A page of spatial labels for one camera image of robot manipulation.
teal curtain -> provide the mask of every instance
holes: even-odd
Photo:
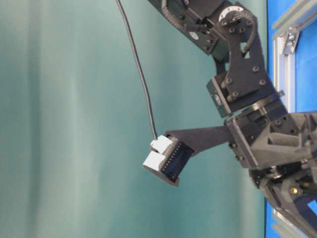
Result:
[[[266,3],[241,1],[259,17]],[[158,133],[222,125],[210,57],[146,0],[122,0]],[[222,145],[178,188],[142,168],[152,134],[114,0],[0,1],[0,237],[258,238],[264,199]]]

black robotic arm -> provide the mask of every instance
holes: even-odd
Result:
[[[167,131],[151,143],[144,168],[178,185],[189,158],[228,142],[268,202],[316,238],[317,215],[308,204],[317,199],[317,114],[287,112],[283,92],[276,92],[265,70],[257,18],[227,0],[149,2],[213,57],[217,75],[207,89],[225,120],[219,127]]]

metal frame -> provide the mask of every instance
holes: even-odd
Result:
[[[317,20],[317,0],[297,0],[273,25],[274,85],[283,90],[289,112],[296,111],[296,45],[302,30]]]

black cable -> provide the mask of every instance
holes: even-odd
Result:
[[[250,21],[251,25],[253,26],[251,35],[248,39],[247,44],[245,45],[244,49],[242,50],[243,53],[246,53],[247,51],[249,51],[253,41],[255,40],[256,36],[257,36],[257,32],[258,32],[258,21],[257,18],[250,13],[247,10],[241,11],[241,12],[237,12],[234,14],[233,19],[235,19],[235,21],[241,19],[241,18],[245,18],[248,21]]]
[[[182,24],[180,20],[177,19],[177,17],[174,16],[173,13],[171,13],[168,10],[168,2],[167,0],[162,0],[161,4],[161,10],[165,18],[178,30],[185,32],[185,26]]]
[[[158,135],[157,135],[157,130],[155,129],[155,123],[154,123],[154,118],[153,118],[153,112],[152,112],[152,106],[151,106],[149,90],[148,90],[148,86],[147,86],[145,78],[144,78],[144,74],[143,74],[142,67],[141,67],[141,64],[140,64],[138,52],[137,52],[137,49],[136,49],[135,44],[134,44],[133,36],[132,36],[132,33],[131,33],[131,28],[130,28],[127,16],[126,16],[126,14],[124,12],[124,9],[122,7],[121,1],[120,0],[116,0],[116,2],[117,2],[117,5],[118,5],[119,10],[121,12],[121,15],[123,17],[123,21],[124,21],[125,27],[126,27],[127,32],[128,32],[129,41],[130,41],[130,44],[131,44],[131,47],[132,47],[135,63],[137,65],[138,72],[139,72],[139,75],[140,75],[140,78],[141,78],[141,81],[142,81],[143,89],[144,89],[144,92],[145,92],[145,96],[146,96],[146,99],[147,99],[148,112],[149,112],[150,123],[151,123],[152,132],[153,132],[153,137],[154,137],[154,140],[157,140],[158,139]]]

bolt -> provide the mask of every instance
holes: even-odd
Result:
[[[230,33],[230,34],[234,33],[235,31],[236,31],[236,29],[235,29],[234,27],[231,27],[231,28],[229,29],[229,33]]]
[[[232,98],[231,95],[229,95],[229,96],[227,97],[227,101],[230,102],[230,103],[233,102],[233,98]]]
[[[287,47],[292,47],[292,46],[293,46],[293,42],[288,41],[288,42],[286,43],[286,46],[287,46]]]
[[[260,85],[261,85],[261,86],[266,85],[266,81],[265,81],[265,80],[260,80]]]
[[[280,125],[282,125],[282,122],[281,122],[280,120],[277,120],[277,121],[275,122],[275,125],[280,126]]]
[[[217,102],[217,104],[219,105],[219,106],[221,106],[221,99],[220,99],[220,97],[217,95],[217,94],[215,94],[214,95],[214,99],[215,99],[215,101]]]
[[[226,88],[226,83],[225,83],[225,81],[223,81],[220,86],[221,86],[222,89],[225,89],[225,88]]]
[[[290,192],[292,195],[296,195],[298,193],[298,189],[296,187],[292,187]]]
[[[288,35],[288,39],[289,39],[290,41],[294,41],[294,40],[295,40],[295,35],[294,35],[294,34],[289,34],[289,35]]]
[[[238,93],[238,92],[233,92],[233,93],[232,93],[232,96],[236,98],[236,97],[239,96],[239,93]]]
[[[253,70],[254,73],[257,73],[260,69],[259,69],[259,67],[254,66],[252,70]]]
[[[231,83],[232,83],[232,79],[231,78],[227,78],[226,84],[231,84]]]
[[[240,34],[243,34],[246,32],[246,29],[244,27],[242,27],[242,28],[240,28],[239,32],[240,32]]]

